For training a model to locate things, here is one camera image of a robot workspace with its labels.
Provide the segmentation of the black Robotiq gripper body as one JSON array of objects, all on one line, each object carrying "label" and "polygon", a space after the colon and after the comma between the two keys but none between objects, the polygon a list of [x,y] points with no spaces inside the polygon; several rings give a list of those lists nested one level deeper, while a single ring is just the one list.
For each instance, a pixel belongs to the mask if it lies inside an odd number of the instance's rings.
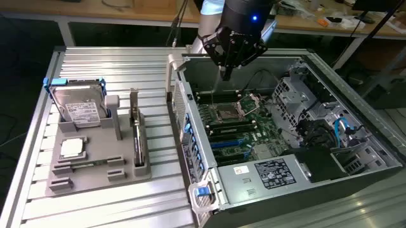
[{"label": "black Robotiq gripper body", "polygon": [[228,46],[232,41],[256,42],[262,39],[268,15],[275,0],[227,0],[218,28],[227,29]]}]

